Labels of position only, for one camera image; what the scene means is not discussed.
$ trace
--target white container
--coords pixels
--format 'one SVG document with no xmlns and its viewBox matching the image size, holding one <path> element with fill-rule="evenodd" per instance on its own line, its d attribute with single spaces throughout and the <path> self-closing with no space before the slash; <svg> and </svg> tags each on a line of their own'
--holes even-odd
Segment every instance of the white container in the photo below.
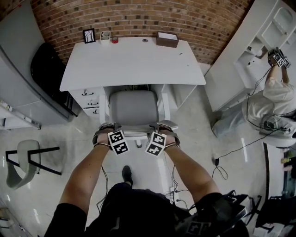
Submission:
<svg viewBox="0 0 296 237">
<path fill-rule="evenodd" d="M 100 42 L 102 45 L 110 44 L 111 32 L 110 31 L 102 31 L 100 33 Z"/>
</svg>

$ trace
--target power strip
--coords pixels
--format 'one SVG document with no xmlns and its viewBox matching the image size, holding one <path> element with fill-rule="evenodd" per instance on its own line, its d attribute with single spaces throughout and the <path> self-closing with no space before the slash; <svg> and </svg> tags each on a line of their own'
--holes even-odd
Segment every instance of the power strip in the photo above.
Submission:
<svg viewBox="0 0 296 237">
<path fill-rule="evenodd" d="M 176 188 L 176 186 L 170 187 L 170 201 L 171 201 L 171 203 L 173 203 L 173 199 L 175 199 L 175 203 L 179 202 L 179 201 L 177 201 L 179 199 L 179 193 L 177 193 L 176 191 L 178 191 L 178 187 L 177 188 Z"/>
</svg>

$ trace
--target white desk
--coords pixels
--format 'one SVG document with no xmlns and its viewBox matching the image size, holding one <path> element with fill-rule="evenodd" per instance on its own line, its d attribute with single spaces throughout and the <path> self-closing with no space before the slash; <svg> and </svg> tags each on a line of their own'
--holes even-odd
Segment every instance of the white desk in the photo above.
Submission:
<svg viewBox="0 0 296 237">
<path fill-rule="evenodd" d="M 88 115 L 98 116 L 100 94 L 109 98 L 124 85 L 145 84 L 159 100 L 167 92 L 170 109 L 176 111 L 205 79 L 187 41 L 169 48 L 157 46 L 155 38 L 125 37 L 117 44 L 76 44 L 60 90 L 69 91 Z"/>
</svg>

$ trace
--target wall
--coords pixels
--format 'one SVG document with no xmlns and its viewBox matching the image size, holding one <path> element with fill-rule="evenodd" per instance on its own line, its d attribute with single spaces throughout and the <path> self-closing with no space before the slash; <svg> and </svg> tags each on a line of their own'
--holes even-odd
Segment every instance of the wall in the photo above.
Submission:
<svg viewBox="0 0 296 237">
<path fill-rule="evenodd" d="M 1 0 L 4 17 L 21 0 Z M 113 36 L 176 33 L 187 40 L 199 62 L 212 64 L 239 27 L 250 0 L 32 0 L 46 42 L 67 62 L 82 31 L 110 30 Z"/>
</svg>

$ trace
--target wrist strap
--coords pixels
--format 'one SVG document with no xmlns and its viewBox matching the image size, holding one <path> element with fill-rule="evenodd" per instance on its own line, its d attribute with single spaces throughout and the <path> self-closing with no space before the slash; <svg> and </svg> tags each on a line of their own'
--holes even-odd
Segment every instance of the wrist strap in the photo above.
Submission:
<svg viewBox="0 0 296 237">
<path fill-rule="evenodd" d="M 95 148 L 97 145 L 104 145 L 104 146 L 109 147 L 110 150 L 112 150 L 112 147 L 109 144 L 106 144 L 106 143 L 96 143 L 95 145 L 93 145 L 93 147 Z"/>
<path fill-rule="evenodd" d="M 168 144 L 168 145 L 165 146 L 165 149 L 168 148 L 168 147 L 170 147 L 170 146 L 177 146 L 177 147 L 180 148 L 180 145 L 178 145 L 176 143 L 170 143 L 170 144 Z"/>
</svg>

